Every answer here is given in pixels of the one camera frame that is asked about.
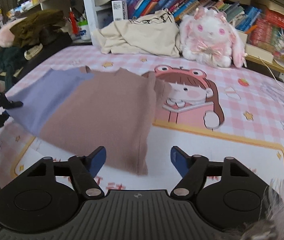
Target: purple fabric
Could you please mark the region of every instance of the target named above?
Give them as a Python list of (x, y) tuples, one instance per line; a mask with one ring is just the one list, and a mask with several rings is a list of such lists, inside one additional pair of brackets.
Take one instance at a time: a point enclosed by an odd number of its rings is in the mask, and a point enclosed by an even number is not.
[(39, 136), (43, 125), (64, 100), (82, 81), (93, 77), (92, 73), (81, 73), (79, 68), (65, 71), (50, 69), (31, 86), (9, 97), (9, 100), (23, 102), (23, 106), (7, 112), (26, 130)]

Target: dark green cloth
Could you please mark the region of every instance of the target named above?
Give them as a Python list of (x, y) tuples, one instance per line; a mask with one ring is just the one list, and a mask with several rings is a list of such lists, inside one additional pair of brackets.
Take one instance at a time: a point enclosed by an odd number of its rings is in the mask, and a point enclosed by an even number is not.
[(63, 11), (60, 10), (43, 10), (31, 14), (10, 29), (15, 36), (13, 46), (22, 48), (26, 45), (40, 43), (40, 31), (44, 27), (55, 25), (62, 20)]
[(8, 91), (13, 86), (14, 73), (26, 63), (27, 60), (24, 57), (24, 52), (29, 48), (31, 46), (0, 49), (0, 73), (6, 72), (5, 91)]

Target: pink cheek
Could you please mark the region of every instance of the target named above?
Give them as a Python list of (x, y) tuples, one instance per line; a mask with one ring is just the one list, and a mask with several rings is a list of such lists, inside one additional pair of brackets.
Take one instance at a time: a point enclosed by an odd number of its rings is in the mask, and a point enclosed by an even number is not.
[(197, 91), (188, 91), (187, 92), (187, 95), (189, 96), (189, 97), (191, 97), (191, 98), (198, 98), (199, 96), (200, 96), (200, 93), (199, 92), (197, 92)]

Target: metal screw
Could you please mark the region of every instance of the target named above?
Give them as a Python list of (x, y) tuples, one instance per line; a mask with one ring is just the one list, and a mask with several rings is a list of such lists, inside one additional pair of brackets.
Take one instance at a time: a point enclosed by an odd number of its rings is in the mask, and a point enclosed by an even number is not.
[(177, 196), (186, 196), (190, 192), (186, 188), (181, 187), (181, 188), (176, 188), (175, 190), (173, 190), (173, 193)]
[(89, 188), (85, 193), (90, 197), (95, 197), (101, 194), (101, 190), (98, 188)]

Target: brown cloth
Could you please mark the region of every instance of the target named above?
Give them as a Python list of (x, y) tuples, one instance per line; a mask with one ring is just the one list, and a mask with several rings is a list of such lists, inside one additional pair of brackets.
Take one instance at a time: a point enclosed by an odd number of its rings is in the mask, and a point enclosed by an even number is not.
[(80, 156), (105, 146), (107, 165), (147, 174), (147, 136), (170, 84), (154, 73), (146, 78), (122, 68), (91, 72), (94, 77), (62, 103), (42, 127), (40, 138)]
[(30, 15), (10, 29), (15, 36), (13, 46), (22, 48), (26, 45), (40, 43), (40, 31), (44, 27), (55, 25), (62, 20), (63, 11), (60, 10), (43, 10)]

